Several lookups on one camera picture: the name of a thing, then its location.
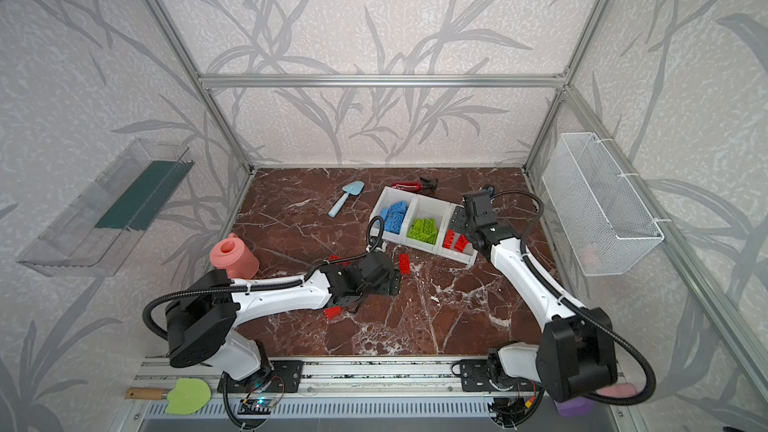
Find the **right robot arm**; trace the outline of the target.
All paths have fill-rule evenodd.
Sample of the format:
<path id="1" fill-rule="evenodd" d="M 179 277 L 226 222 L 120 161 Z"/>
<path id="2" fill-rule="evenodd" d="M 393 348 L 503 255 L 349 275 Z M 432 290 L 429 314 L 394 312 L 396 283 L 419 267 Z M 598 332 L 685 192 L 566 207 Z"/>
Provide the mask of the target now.
<path id="1" fill-rule="evenodd" d="M 506 195 L 529 197 L 536 206 L 536 215 L 522 232 L 497 218 L 494 200 Z M 508 345 L 498 350 L 504 373 L 540 383 L 557 402 L 585 397 L 608 405 L 633 406 L 650 400 L 657 387 L 650 362 L 614 331 L 603 309 L 586 308 L 530 251 L 529 236 L 543 216 L 541 199 L 524 190 L 482 189 L 464 194 L 462 200 L 462 211 L 453 223 L 472 247 L 513 285 L 542 331 L 537 346 Z M 600 393 L 618 381 L 616 347 L 624 349 L 645 376 L 643 388 L 629 397 Z"/>

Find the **blue lego horizontal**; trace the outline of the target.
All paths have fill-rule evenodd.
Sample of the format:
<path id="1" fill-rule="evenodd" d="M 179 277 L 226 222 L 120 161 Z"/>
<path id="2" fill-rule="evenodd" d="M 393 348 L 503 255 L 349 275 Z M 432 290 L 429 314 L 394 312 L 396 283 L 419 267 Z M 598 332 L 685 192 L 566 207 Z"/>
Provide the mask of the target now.
<path id="1" fill-rule="evenodd" d="M 408 209 L 408 203 L 406 201 L 400 201 L 395 204 L 392 204 L 389 207 L 389 212 L 395 213 L 395 214 L 405 214 L 407 212 L 407 209 Z"/>

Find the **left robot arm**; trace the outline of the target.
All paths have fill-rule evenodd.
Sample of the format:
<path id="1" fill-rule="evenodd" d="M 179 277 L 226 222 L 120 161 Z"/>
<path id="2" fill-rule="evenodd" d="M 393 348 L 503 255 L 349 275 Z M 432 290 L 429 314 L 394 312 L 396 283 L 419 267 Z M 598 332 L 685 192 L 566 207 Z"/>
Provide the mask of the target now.
<path id="1" fill-rule="evenodd" d="M 385 220 L 367 228 L 366 251 L 325 260 L 300 275 L 272 279 L 233 279 L 220 269 L 206 273 L 186 290 L 151 300 L 144 325 L 168 345 L 174 368 L 205 364 L 235 380 L 271 369 L 263 345 L 238 328 L 248 322 L 297 310 L 357 310 L 372 295 L 396 296 L 402 274 L 382 250 Z"/>

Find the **blue lego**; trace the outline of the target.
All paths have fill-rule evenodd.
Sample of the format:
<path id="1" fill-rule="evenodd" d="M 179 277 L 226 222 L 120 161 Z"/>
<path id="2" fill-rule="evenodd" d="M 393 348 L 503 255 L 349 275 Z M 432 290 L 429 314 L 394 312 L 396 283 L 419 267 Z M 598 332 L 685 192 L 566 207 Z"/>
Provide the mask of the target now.
<path id="1" fill-rule="evenodd" d="M 385 231 L 392 234 L 399 234 L 401 232 L 402 224 L 405 214 L 391 213 L 386 221 Z"/>

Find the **green lego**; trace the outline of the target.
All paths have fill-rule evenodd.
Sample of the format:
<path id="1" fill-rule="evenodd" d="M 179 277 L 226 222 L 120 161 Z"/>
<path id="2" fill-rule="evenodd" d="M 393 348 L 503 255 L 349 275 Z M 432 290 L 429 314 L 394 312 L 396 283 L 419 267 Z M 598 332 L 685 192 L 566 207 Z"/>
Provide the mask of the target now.
<path id="1" fill-rule="evenodd" d="M 427 242 L 430 238 L 430 228 L 424 219 L 416 219 L 407 233 L 407 237 L 420 242 Z"/>
<path id="2" fill-rule="evenodd" d="M 431 245 L 437 242 L 437 236 L 439 229 L 436 223 L 431 218 L 424 218 L 422 220 L 422 241 Z"/>

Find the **red lego slim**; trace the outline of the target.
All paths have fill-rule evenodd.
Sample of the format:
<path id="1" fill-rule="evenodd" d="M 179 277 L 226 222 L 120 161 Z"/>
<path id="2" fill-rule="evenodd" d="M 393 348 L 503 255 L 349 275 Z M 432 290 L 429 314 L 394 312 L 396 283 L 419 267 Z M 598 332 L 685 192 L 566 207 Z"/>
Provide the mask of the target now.
<path id="1" fill-rule="evenodd" d="M 467 238 L 463 235 L 459 235 L 453 248 L 457 252 L 464 253 L 468 245 L 469 245 L 469 241 L 467 240 Z"/>

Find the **red lego diagonal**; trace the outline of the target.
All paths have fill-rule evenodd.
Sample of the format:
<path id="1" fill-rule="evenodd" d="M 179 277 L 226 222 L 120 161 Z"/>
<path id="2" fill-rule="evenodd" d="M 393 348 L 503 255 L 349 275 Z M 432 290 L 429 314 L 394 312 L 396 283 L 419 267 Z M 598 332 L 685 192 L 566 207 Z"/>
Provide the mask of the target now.
<path id="1" fill-rule="evenodd" d="M 444 235 L 442 247 L 445 249 L 451 249 L 453 247 L 454 238 L 455 232 L 453 230 L 447 230 Z"/>

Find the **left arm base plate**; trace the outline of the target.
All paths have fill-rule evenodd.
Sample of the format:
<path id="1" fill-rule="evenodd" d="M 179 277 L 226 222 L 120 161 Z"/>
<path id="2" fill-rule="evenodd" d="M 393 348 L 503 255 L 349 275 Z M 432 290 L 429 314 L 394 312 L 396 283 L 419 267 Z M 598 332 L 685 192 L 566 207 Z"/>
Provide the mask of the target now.
<path id="1" fill-rule="evenodd" d="M 232 394 L 247 393 L 297 393 L 301 382 L 304 362 L 301 360 L 273 360 L 272 369 L 257 371 L 246 379 L 235 381 L 231 378 L 220 378 L 217 392 L 227 389 Z"/>

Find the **red lego bottom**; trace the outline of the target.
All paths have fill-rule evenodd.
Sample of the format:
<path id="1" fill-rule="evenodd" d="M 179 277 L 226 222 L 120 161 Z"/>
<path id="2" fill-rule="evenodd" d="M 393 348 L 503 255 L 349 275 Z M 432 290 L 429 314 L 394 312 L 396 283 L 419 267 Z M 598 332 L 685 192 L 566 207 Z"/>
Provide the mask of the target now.
<path id="1" fill-rule="evenodd" d="M 325 315 L 327 320 L 332 320 L 332 319 L 340 316 L 342 314 L 342 312 L 343 312 L 343 310 L 339 306 L 327 308 L 327 309 L 325 309 L 323 311 L 323 313 L 324 313 L 324 315 Z"/>

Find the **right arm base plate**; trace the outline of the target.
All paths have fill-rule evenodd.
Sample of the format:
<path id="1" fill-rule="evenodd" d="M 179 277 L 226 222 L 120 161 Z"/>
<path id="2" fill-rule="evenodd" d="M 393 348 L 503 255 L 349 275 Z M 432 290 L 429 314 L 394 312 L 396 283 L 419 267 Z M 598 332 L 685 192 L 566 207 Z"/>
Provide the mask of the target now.
<path id="1" fill-rule="evenodd" d="M 451 364 L 451 373 L 458 377 L 463 392 L 506 392 L 512 386 L 495 382 L 486 359 L 462 359 Z"/>

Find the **red lego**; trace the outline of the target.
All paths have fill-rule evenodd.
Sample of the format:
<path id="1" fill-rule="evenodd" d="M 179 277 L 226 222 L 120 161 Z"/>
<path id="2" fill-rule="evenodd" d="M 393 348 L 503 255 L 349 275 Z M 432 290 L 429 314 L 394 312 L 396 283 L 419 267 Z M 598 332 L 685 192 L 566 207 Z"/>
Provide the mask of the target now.
<path id="1" fill-rule="evenodd" d="M 399 270 L 402 275 L 411 274 L 411 260 L 408 254 L 399 255 Z"/>
<path id="2" fill-rule="evenodd" d="M 324 313 L 324 315 L 325 315 L 327 320 L 332 320 L 332 319 L 340 316 L 342 314 L 342 312 L 343 312 L 343 310 L 339 306 L 327 308 L 327 309 L 325 309 L 323 311 L 323 313 Z"/>
<path id="3" fill-rule="evenodd" d="M 335 264 L 349 265 L 350 263 L 351 263 L 350 258 L 341 258 L 337 256 L 331 256 L 328 260 L 329 265 L 335 265 Z"/>

